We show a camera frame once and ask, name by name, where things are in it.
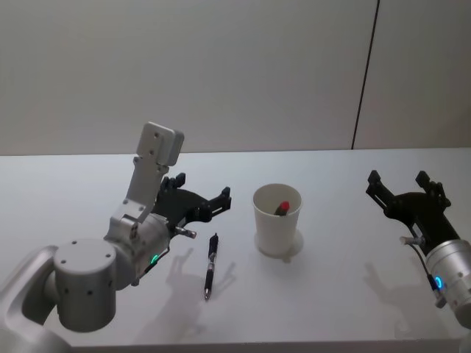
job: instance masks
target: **white table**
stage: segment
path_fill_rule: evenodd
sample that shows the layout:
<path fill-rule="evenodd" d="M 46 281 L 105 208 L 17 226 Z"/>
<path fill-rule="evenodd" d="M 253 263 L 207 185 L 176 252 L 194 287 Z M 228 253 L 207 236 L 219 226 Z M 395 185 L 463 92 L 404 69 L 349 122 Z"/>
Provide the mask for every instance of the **white table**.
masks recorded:
<path fill-rule="evenodd" d="M 0 281 L 34 248 L 103 237 L 132 168 L 131 155 L 0 157 Z M 169 175 L 186 172 L 185 188 L 208 198 L 230 186 L 232 210 L 191 224 L 196 240 L 175 238 L 169 256 L 138 287 L 118 292 L 116 317 L 104 329 L 70 332 L 55 313 L 46 326 L 75 347 L 329 342 L 339 348 L 463 337 L 467 331 L 450 309 L 434 307 L 415 253 L 400 245 L 408 230 L 365 194 L 372 169 L 393 193 L 418 190 L 414 179 L 422 169 L 443 182 L 452 202 L 446 215 L 471 240 L 471 149 L 183 154 Z M 253 243 L 252 195 L 270 182 L 294 186 L 304 200 L 298 223 L 304 244 L 289 263 L 264 257 Z M 214 232 L 220 235 L 215 288 L 205 302 Z"/>

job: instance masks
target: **white paper cup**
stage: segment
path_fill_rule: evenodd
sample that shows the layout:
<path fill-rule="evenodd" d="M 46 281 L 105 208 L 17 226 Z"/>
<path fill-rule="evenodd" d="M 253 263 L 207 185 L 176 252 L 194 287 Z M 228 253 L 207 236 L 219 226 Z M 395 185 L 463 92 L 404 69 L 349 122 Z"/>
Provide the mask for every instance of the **white paper cup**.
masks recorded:
<path fill-rule="evenodd" d="M 275 215 L 275 210 L 283 201 L 289 202 L 288 214 Z M 288 185 L 268 184 L 254 193 L 253 207 L 257 227 L 255 243 L 264 254 L 283 255 L 293 246 L 301 206 L 300 193 Z"/>

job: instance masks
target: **metal cylinder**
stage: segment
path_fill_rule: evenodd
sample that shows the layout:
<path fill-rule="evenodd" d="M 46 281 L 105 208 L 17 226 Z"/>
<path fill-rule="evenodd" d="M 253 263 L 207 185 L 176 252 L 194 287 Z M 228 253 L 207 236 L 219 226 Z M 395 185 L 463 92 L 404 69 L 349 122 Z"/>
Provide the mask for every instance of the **metal cylinder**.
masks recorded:
<path fill-rule="evenodd" d="M 116 312 L 116 253 L 104 240 L 77 240 L 54 256 L 57 313 L 62 325 L 90 332 L 107 325 Z"/>
<path fill-rule="evenodd" d="M 446 241 L 430 251 L 426 265 L 460 325 L 471 329 L 471 245 Z"/>

